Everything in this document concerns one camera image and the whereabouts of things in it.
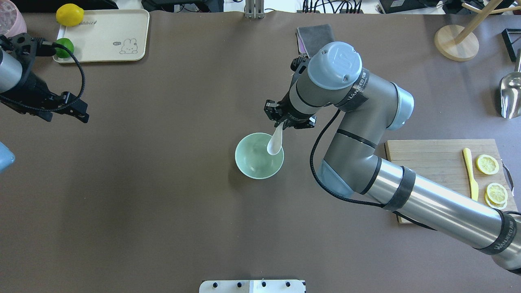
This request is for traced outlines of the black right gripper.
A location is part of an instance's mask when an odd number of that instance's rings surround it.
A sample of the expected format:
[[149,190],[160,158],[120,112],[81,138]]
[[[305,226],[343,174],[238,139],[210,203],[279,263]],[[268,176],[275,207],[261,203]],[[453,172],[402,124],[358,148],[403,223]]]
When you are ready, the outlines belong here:
[[315,115],[303,114],[297,111],[291,103],[287,101],[275,102],[273,100],[266,100],[264,112],[270,120],[275,122],[275,128],[279,127],[281,124],[283,125],[283,130],[286,130],[288,127],[295,129],[309,129],[315,127]]

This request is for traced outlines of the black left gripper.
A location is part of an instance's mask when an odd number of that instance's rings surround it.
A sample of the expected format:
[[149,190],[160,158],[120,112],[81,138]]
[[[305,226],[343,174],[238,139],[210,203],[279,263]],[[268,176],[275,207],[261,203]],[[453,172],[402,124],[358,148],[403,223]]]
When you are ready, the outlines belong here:
[[1,35],[0,92],[1,103],[20,114],[30,114],[50,122],[53,113],[77,118],[86,124],[88,105],[81,100],[85,89],[85,73],[76,56],[69,52],[81,74],[81,88],[77,95],[52,93],[45,81],[32,72],[35,58],[56,55],[58,44],[28,33],[13,37]]

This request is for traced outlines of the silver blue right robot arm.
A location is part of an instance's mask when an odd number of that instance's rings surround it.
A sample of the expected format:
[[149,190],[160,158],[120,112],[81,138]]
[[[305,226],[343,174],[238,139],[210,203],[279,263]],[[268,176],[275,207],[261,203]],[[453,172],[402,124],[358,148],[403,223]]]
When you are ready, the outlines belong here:
[[298,56],[289,90],[264,111],[276,126],[309,129],[317,112],[344,113],[324,157],[315,166],[320,132],[309,156],[317,184],[337,199],[375,206],[424,228],[437,230],[520,274],[520,216],[471,200],[376,154],[386,131],[411,117],[414,98],[396,83],[363,67],[360,54],[345,42],[331,42],[312,57]]

